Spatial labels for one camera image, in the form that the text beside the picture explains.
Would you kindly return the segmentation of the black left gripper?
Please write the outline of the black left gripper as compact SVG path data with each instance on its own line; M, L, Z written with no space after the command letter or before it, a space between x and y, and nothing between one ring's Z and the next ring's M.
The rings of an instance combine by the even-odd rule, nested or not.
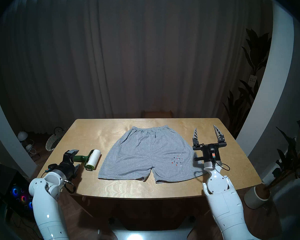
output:
M80 163L74 166L74 157L79 152L77 149L68 150L68 153L63 154L62 162L56 167L58 173L63 173L63 176L67 180L71 180L77 177Z

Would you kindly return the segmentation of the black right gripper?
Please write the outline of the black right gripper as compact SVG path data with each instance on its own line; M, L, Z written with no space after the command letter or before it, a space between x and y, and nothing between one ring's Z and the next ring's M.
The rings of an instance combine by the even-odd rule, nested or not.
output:
M224 135L222 132L215 126L213 125L216 137L217 137L217 143L210 143L210 144L199 144L198 141L198 134L197 134L197 128L195 128L194 133L193 133L193 150L200 150L202 151L203 156L201 157L195 157L194 161L204 161L206 162L212 162L216 163L217 161L221 162L220 159L220 153L219 153L219 148L223 148L227 146L227 143L225 141Z

